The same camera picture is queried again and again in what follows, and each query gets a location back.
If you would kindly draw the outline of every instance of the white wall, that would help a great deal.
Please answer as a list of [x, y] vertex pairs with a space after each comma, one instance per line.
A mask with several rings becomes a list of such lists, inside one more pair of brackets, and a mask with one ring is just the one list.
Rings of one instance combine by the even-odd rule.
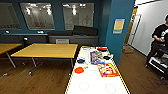
[[165, 16], [168, 15], [168, 0], [139, 5], [137, 14], [141, 14], [142, 17], [132, 46], [147, 55], [153, 41], [151, 35], [155, 27], [165, 23]]

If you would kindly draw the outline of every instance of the desk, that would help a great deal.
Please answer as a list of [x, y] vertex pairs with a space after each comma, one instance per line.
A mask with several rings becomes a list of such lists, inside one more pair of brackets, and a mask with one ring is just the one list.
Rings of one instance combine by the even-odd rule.
[[6, 53], [6, 55], [8, 56], [10, 62], [12, 63], [13, 67], [15, 68], [16, 65], [14, 64], [14, 62], [12, 61], [11, 57], [8, 54], [8, 51], [17, 48], [19, 46], [21, 46], [22, 44], [0, 44], [0, 54]]
[[78, 45], [76, 45], [76, 44], [34, 43], [34, 44], [32, 44], [32, 45], [30, 45], [30, 46], [28, 46], [18, 52], [12, 54], [11, 56], [12, 57], [31, 57], [35, 67], [37, 67], [37, 64], [34, 60], [34, 57], [71, 58], [71, 64], [73, 67], [72, 58], [74, 58], [74, 56], [75, 56], [77, 46]]
[[[76, 61], [65, 94], [130, 94], [120, 73], [115, 77], [101, 77], [97, 65], [90, 63], [90, 52], [93, 51], [97, 51], [97, 48], [80, 49], [78, 58], [85, 58], [88, 65]], [[104, 61], [111, 63], [118, 70], [113, 59]], [[74, 72], [75, 68], [86, 66], [88, 68], [84, 69], [83, 73]]]

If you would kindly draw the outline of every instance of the tabletop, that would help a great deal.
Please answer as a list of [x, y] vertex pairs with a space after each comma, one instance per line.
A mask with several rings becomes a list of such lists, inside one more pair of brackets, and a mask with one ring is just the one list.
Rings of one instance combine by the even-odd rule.
[[34, 43], [14, 54], [12, 57], [74, 58], [76, 44]]
[[[76, 61], [65, 94], [129, 94], [128, 88], [120, 73], [119, 76], [102, 77], [97, 65], [90, 63], [90, 52], [94, 51], [96, 51], [94, 47], [80, 49], [78, 59], [83, 58], [87, 64], [79, 64]], [[102, 55], [109, 55], [109, 52], [102, 52]], [[111, 63], [119, 72], [112, 58], [102, 61]], [[74, 70], [79, 67], [86, 69], [84, 69], [83, 73], [77, 74]]]
[[10, 51], [18, 46], [21, 46], [22, 44], [5, 44], [5, 43], [0, 43], [0, 54], [3, 54], [7, 51]]

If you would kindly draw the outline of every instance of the box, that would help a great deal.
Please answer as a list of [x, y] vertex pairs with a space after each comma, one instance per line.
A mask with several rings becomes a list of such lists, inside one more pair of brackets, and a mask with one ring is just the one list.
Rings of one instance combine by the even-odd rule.
[[101, 77], [119, 76], [118, 71], [113, 67], [111, 63], [98, 63], [97, 67], [99, 69]]
[[134, 49], [128, 45], [124, 45], [122, 51], [123, 51], [123, 53], [133, 53]]

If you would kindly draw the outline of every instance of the wall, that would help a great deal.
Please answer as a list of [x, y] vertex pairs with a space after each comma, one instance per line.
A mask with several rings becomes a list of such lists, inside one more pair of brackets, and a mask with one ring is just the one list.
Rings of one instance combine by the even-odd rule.
[[99, 9], [100, 9], [100, 0], [1, 0], [0, 2], [9, 2], [13, 4], [13, 7], [16, 11], [16, 15], [18, 16], [18, 20], [22, 27], [22, 30], [10, 30], [10, 33], [16, 34], [36, 34], [38, 30], [28, 30], [23, 14], [20, 9], [19, 3], [51, 3], [52, 5], [52, 13], [54, 18], [55, 30], [56, 31], [64, 31], [64, 19], [63, 19], [63, 8], [62, 3], [94, 3], [95, 11], [94, 11], [94, 23], [93, 27], [98, 28], [99, 22]]
[[[122, 52], [125, 36], [130, 23], [134, 0], [112, 0], [110, 18], [108, 22], [105, 46], [111, 53], [114, 53], [114, 61], [118, 64]], [[122, 34], [113, 34], [115, 19], [125, 19]]]
[[141, 20], [136, 31], [132, 46], [147, 55], [150, 50], [151, 37], [155, 27], [165, 23], [168, 14], [168, 0], [161, 0], [138, 6], [137, 14], [141, 14]]
[[102, 0], [101, 1], [101, 10], [100, 10], [100, 24], [99, 24], [99, 45], [105, 46], [106, 36], [107, 36], [107, 28], [111, 10], [111, 1], [112, 0]]

